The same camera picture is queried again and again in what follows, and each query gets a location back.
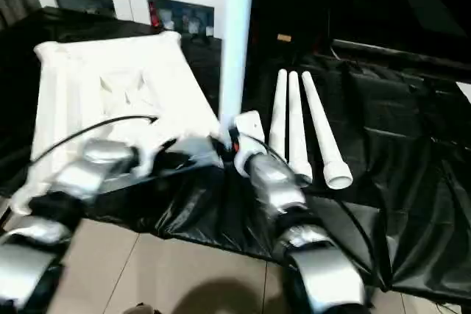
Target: wire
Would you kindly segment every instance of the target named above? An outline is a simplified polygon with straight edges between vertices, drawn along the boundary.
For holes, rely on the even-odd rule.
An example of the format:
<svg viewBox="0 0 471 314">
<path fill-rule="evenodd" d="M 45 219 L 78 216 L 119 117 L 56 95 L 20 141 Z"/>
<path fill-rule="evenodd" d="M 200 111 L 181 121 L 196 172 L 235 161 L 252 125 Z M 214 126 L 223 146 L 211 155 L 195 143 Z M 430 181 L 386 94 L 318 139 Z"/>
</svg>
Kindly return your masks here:
<svg viewBox="0 0 471 314">
<path fill-rule="evenodd" d="M 36 163 L 41 161 L 44 157 L 46 157 L 48 154 L 53 152 L 57 147 L 63 145 L 64 143 L 69 142 L 70 140 L 72 140 L 74 138 L 79 137 L 80 135 L 85 134 L 86 132 L 89 132 L 89 131 L 94 130 L 94 129 L 98 129 L 99 127 L 104 126 L 104 125 L 115 123 L 117 121 L 128 121 L 130 119 L 149 119 L 151 123 L 154 123 L 158 119 L 158 117 L 156 117 L 154 115 L 124 115 L 122 117 L 107 119 L 106 121 L 102 121 L 100 123 L 89 126 L 88 128 L 85 128 L 85 129 L 82 129 L 78 132 L 75 132 L 74 134 L 69 135 L 68 137 L 62 139 L 61 141 L 59 141 L 57 143 L 55 143 L 54 145 L 49 147 L 47 150 L 45 150 L 42 154 L 40 154 L 38 157 L 36 157 L 33 161 L 31 161 L 28 166 L 31 167 L 32 165 L 35 165 Z"/>
<path fill-rule="evenodd" d="M 434 303 L 436 305 L 436 309 L 441 313 L 441 314 L 444 314 L 442 310 L 440 310 L 440 307 L 442 308 L 445 308 L 446 310 L 449 310 L 450 312 L 454 313 L 454 314 L 458 314 L 457 311 L 447 307 L 446 305 L 443 305 L 443 304 L 438 304 L 438 303 L 435 303 L 434 301 L 432 301 L 432 303 Z"/>
<path fill-rule="evenodd" d="M 333 50 L 333 47 L 330 46 L 330 51 L 332 52 L 333 56 L 337 59 L 337 60 L 341 60 L 341 58 L 337 55 L 336 51 Z"/>
<path fill-rule="evenodd" d="M 89 126 L 88 128 L 85 128 L 83 130 L 80 130 L 78 132 L 75 132 L 74 134 L 72 135 L 69 135 L 68 137 L 62 139 L 61 141 L 55 143 L 54 145 L 52 145 L 51 147 L 49 147 L 47 150 L 45 150 L 42 154 L 40 154 L 38 157 L 36 157 L 33 161 L 30 161 L 29 163 L 27 163 L 23 168 L 21 168 L 11 179 L 10 179 L 10 183 L 9 185 L 7 186 L 7 189 L 5 190 L 4 192 L 4 195 L 6 197 L 11 197 L 11 195 L 14 194 L 14 192 L 17 191 L 17 189 L 20 188 L 20 186 L 24 183 L 24 180 L 25 180 L 25 176 L 27 175 L 27 169 L 33 165 L 35 165 L 36 163 L 38 163 L 39 161 L 41 161 L 44 157 L 46 157 L 48 154 L 50 154 L 51 152 L 53 152 L 57 147 L 63 145 L 64 143 L 67 143 L 69 142 L 70 140 L 80 136 L 80 135 L 83 135 L 85 134 L 86 132 L 89 132 L 93 129 L 97 129 L 101 126 L 104 126 L 104 125 L 108 125 L 108 124 L 111 124 L 111 123 L 114 123 L 116 121 L 127 121 L 127 120 L 130 120 L 130 119 L 149 119 L 151 121 L 151 123 L 153 123 L 154 121 L 156 121 L 158 119 L 158 117 L 154 116 L 154 115 L 124 115 L 122 117 L 117 117 L 117 118 L 111 118 L 111 119 L 107 119 L 106 121 L 102 121 L 100 123 L 97 123 L 97 124 L 94 124 L 92 126 Z"/>
<path fill-rule="evenodd" d="M 373 275 L 374 281 L 375 281 L 375 283 L 373 283 L 373 285 L 375 287 L 380 287 L 380 285 L 379 285 L 380 284 L 380 277 L 379 277 L 379 273 L 378 273 L 378 262 L 376 260 L 376 256 L 375 256 L 375 252 L 374 252 L 371 240 L 369 239 L 368 235 L 366 234 L 365 229 L 362 227 L 362 225 L 360 224 L 358 219 L 355 217 L 355 215 L 353 215 L 352 211 L 350 211 L 350 209 L 347 207 L 347 205 L 345 205 L 345 203 L 342 200 L 338 200 L 336 198 L 333 198 L 333 200 L 337 204 L 339 204 L 342 211 L 344 211 L 344 213 L 347 214 L 349 219 L 355 225 L 355 228 L 360 232 L 360 235 L 363 238 L 363 242 L 365 243 L 366 247 L 368 248 L 369 258 L 371 260 L 372 275 Z"/>
<path fill-rule="evenodd" d="M 273 154 L 279 161 L 281 161 L 286 167 L 288 167 L 289 170 L 291 170 L 291 167 L 289 167 L 289 164 L 274 149 L 272 149 L 268 144 L 264 143 L 263 141 L 261 141 L 257 138 L 254 138 L 251 135 L 245 134 L 243 132 L 241 134 L 244 135 L 244 136 L 247 136 L 248 138 L 253 139 L 254 141 L 257 141 L 265 149 L 267 149 L 271 154 Z M 345 205 L 345 203 L 343 201 L 335 199 L 335 198 L 333 200 L 337 204 L 339 204 L 342 211 L 344 211 L 344 213 L 347 214 L 349 219 L 353 222 L 355 228 L 360 232 L 360 235 L 363 238 L 363 242 L 365 243 L 365 245 L 368 249 L 369 258 L 371 260 L 372 275 L 375 279 L 375 283 L 373 285 L 375 285 L 375 287 L 380 287 L 379 286 L 380 278 L 379 278 L 379 273 L 378 273 L 378 262 L 376 261 L 376 257 L 375 257 L 375 253 L 374 253 L 374 249 L 373 249 L 373 245 L 372 245 L 371 240 L 369 239 L 368 235 L 366 234 L 364 228 L 362 227 L 362 225 L 360 224 L 358 219 L 355 217 L 355 215 L 353 215 L 353 213 L 349 210 L 349 208 Z"/>
</svg>

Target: tile floor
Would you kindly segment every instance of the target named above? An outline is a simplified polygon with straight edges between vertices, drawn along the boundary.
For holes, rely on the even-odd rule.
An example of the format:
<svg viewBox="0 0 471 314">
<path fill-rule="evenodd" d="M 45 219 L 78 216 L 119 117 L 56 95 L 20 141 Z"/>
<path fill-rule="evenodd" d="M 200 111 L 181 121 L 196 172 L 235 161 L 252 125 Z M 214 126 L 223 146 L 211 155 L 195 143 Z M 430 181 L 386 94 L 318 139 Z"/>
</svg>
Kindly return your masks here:
<svg viewBox="0 0 471 314">
<path fill-rule="evenodd" d="M 65 263 L 49 314 L 121 314 L 140 302 L 163 314 L 288 313 L 276 265 L 108 224 L 83 222 Z M 440 314 L 393 292 L 378 292 L 372 312 Z"/>
</svg>

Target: black tablecloth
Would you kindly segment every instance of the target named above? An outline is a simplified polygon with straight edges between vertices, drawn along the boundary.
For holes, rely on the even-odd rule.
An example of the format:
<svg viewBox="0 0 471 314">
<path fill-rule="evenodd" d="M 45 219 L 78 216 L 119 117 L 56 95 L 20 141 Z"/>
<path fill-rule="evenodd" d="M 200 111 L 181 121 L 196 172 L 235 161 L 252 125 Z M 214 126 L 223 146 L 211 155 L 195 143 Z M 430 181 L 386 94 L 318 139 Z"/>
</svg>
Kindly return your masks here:
<svg viewBox="0 0 471 314">
<path fill-rule="evenodd" d="M 157 33 L 150 26 L 63 10 L 41 10 L 0 33 L 2 193 L 29 160 L 40 63 L 32 49 Z M 183 51 L 211 107 L 219 92 L 219 41 L 183 40 Z M 279 68 L 309 70 L 354 183 L 329 190 L 302 93 L 314 183 L 312 210 L 349 249 L 365 279 L 371 261 L 347 203 L 370 237 L 380 286 L 435 300 L 471 304 L 471 105 L 454 82 L 375 66 L 306 56 L 293 66 L 273 57 L 250 72 L 244 110 L 256 109 L 268 132 Z M 152 179 L 101 197 L 88 216 L 162 238 L 181 238 L 271 260 L 272 238 L 252 188 L 233 169 L 204 167 Z"/>
</svg>

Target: white pvc pipe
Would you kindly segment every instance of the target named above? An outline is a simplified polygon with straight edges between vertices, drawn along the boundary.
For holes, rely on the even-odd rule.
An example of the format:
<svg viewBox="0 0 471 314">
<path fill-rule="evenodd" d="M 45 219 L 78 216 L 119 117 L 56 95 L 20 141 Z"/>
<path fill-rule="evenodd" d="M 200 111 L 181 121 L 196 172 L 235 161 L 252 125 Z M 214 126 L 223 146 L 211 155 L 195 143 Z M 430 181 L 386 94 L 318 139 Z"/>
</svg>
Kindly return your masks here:
<svg viewBox="0 0 471 314">
<path fill-rule="evenodd" d="M 286 81 L 288 72 L 278 71 L 275 102 L 273 103 L 272 125 L 270 126 L 269 146 L 281 157 L 285 158 L 285 128 L 286 128 Z"/>
<path fill-rule="evenodd" d="M 227 130 L 241 112 L 247 41 L 252 0 L 226 0 L 222 77 L 219 91 L 219 121 L 222 137 L 230 144 Z"/>
<path fill-rule="evenodd" d="M 308 150 L 304 123 L 302 122 L 300 82 L 297 72 L 289 73 L 289 166 L 295 174 L 312 182 L 312 168 L 308 162 Z"/>
<path fill-rule="evenodd" d="M 317 141 L 324 160 L 324 178 L 331 189 L 344 189 L 353 182 L 352 172 L 341 158 L 339 147 L 325 115 L 311 73 L 302 73 L 302 82 L 308 97 L 309 109 L 316 129 Z"/>
</svg>

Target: black television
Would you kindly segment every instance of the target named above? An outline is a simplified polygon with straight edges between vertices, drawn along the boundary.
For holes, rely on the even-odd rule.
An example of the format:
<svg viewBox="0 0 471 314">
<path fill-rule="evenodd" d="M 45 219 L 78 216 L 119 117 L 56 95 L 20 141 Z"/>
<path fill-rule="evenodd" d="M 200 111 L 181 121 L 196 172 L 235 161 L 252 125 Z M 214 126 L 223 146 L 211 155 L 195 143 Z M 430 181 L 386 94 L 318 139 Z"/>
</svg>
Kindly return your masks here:
<svg viewBox="0 0 471 314">
<path fill-rule="evenodd" d="M 252 7 L 257 55 L 313 51 L 469 80 L 467 0 L 254 0 Z"/>
</svg>

